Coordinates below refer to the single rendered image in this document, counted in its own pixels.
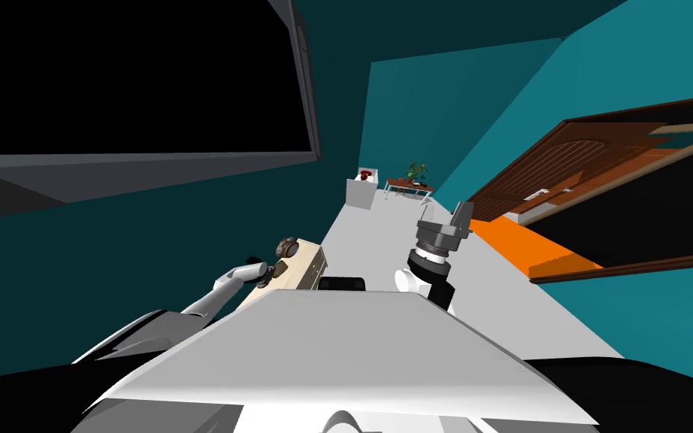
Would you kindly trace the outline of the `brown table with plant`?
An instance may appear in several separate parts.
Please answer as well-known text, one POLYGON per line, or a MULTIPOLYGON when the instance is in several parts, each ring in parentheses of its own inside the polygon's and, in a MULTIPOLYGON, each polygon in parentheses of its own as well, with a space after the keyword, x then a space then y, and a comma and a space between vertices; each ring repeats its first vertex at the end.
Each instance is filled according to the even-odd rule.
POLYGON ((428 166, 417 162, 411 163, 405 171, 405 177, 386 180, 384 198, 389 196, 391 190, 394 190, 396 195, 405 194, 407 191, 413 191, 414 195, 418 195, 421 192, 423 195, 420 204, 422 204, 435 191, 435 189, 426 185, 426 173, 428 173, 428 166))

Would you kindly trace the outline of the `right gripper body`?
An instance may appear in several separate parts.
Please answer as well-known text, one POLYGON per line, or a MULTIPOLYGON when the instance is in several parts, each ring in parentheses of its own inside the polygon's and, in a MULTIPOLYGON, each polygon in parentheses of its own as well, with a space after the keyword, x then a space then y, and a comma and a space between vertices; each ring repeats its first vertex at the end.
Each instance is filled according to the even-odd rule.
POLYGON ((420 220, 416 223, 416 247, 432 254, 457 251, 466 239, 466 222, 444 225, 420 220))

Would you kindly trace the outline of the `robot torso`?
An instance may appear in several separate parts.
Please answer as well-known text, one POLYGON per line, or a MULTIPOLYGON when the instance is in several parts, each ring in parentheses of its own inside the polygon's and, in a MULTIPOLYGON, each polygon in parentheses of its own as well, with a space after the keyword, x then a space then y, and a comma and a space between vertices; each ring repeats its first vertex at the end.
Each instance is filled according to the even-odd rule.
POLYGON ((598 433, 411 292, 273 290, 125 376, 71 433, 598 433))

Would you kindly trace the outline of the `beige wooden dresser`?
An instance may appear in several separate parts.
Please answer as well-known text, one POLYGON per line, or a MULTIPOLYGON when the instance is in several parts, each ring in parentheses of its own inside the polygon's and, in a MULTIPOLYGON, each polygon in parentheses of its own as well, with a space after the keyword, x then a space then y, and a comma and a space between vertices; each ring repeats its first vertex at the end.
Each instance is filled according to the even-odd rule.
POLYGON ((299 249, 291 258, 283 259, 288 268, 266 287, 256 288, 239 304, 243 307, 275 289, 317 289, 319 279, 328 264, 321 245, 298 239, 299 249))

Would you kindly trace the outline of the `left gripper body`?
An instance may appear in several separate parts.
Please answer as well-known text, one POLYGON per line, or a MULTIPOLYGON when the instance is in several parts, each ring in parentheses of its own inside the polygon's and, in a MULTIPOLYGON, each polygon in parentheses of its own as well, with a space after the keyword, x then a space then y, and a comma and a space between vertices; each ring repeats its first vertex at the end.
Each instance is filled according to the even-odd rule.
POLYGON ((278 260, 275 265, 267 268, 267 273, 259 278, 257 287, 266 287, 273 279, 280 277, 287 270, 287 268, 288 266, 283 259, 278 260))

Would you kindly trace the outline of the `brown wooden door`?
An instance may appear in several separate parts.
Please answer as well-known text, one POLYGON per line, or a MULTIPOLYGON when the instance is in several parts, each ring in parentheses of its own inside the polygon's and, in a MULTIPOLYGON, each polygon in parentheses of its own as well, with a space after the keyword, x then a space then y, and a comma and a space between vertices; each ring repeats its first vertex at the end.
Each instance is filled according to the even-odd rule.
POLYGON ((473 220, 490 222, 527 202, 527 197, 567 179, 592 179, 656 145, 649 133, 663 122, 563 121, 470 197, 473 220))

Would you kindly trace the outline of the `white cabinet with red vase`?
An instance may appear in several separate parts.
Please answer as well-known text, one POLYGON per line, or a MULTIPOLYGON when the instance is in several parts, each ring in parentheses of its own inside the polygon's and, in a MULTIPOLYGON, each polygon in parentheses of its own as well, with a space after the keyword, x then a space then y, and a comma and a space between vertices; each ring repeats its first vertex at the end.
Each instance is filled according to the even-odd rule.
POLYGON ((378 169, 358 168, 354 178, 346 181, 345 205, 370 210, 378 186, 378 169))

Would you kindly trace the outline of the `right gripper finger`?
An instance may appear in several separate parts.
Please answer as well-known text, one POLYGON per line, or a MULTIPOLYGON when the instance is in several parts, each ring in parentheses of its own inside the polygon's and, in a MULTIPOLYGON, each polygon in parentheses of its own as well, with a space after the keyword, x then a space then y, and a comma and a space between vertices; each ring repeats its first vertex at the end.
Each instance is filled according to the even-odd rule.
POLYGON ((457 204, 449 222, 449 225, 454 228, 453 236, 461 239, 466 239, 469 236, 473 207, 472 201, 461 201, 457 204))

